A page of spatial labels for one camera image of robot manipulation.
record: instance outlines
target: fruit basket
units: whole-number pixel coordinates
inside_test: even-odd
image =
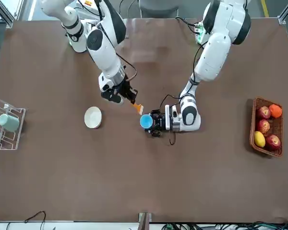
[[[270,150],[266,149],[265,147],[260,148],[260,147],[256,146],[254,143],[255,126],[257,123],[256,111],[259,108],[261,108],[262,106],[269,107],[272,104],[276,104],[280,108],[282,108],[281,105],[274,103],[274,102],[271,102],[271,101],[268,101],[268,100],[265,100],[264,98],[261,98],[261,97],[256,97],[254,99],[253,109],[252,109],[252,124],[251,124],[251,133],[250,133],[250,144],[257,151],[263,152],[263,153],[271,155],[273,157],[281,157],[283,155],[283,146],[280,146],[280,148],[275,150],[275,151],[270,151]],[[274,134],[274,135],[278,136],[279,140],[282,143],[281,145],[283,145],[283,115],[281,115],[281,117],[279,117],[279,118],[269,118],[268,122],[270,124],[270,129],[265,134],[265,136],[268,136],[270,134]]]

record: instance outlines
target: lemon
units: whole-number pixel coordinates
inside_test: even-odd
[[[258,147],[263,148],[265,146],[264,135],[261,132],[256,131],[254,135],[254,142]]]

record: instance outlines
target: apple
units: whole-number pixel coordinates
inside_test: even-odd
[[[269,119],[271,116],[271,111],[269,110],[267,106],[263,106],[260,109],[258,109],[257,116],[258,118],[261,118],[261,119]]]
[[[277,150],[279,149],[281,142],[279,138],[275,135],[270,135],[265,138],[266,146],[271,150]]]
[[[257,130],[265,134],[270,129],[270,124],[267,120],[262,119],[257,123]]]

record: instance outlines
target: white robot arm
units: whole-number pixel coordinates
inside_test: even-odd
[[[150,113],[153,124],[146,131],[158,137],[165,130],[179,132],[199,129],[201,116],[196,106],[196,88],[201,81],[214,80],[224,65],[231,44],[239,45],[247,37],[251,19],[246,10],[246,1],[213,0],[206,7],[201,24],[209,39],[193,74],[179,95],[181,113],[177,112],[175,105],[166,105],[165,114],[153,110]]]
[[[95,3],[105,17],[93,27],[86,46],[91,58],[102,71],[98,77],[101,96],[117,104],[122,104],[123,98],[134,104],[138,92],[130,86],[124,66],[114,49],[125,39],[126,26],[108,0],[95,0]]]
[[[82,53],[86,51],[85,22],[79,19],[76,10],[70,6],[74,0],[42,0],[41,9],[44,14],[55,17],[62,22],[66,29],[70,45]]]

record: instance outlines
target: brown table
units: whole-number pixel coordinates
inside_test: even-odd
[[[144,111],[177,95],[198,46],[176,20],[128,21],[118,48],[138,69],[132,86]],[[151,138],[129,103],[100,97],[100,71],[77,54],[60,22],[15,22],[0,53],[0,98],[28,108],[19,149],[0,151],[0,220],[46,210],[48,220],[253,222],[288,219],[288,37],[277,19],[254,19],[219,78],[200,85],[202,126]],[[284,107],[284,156],[249,145],[252,100]],[[84,113],[98,106],[98,130]]]

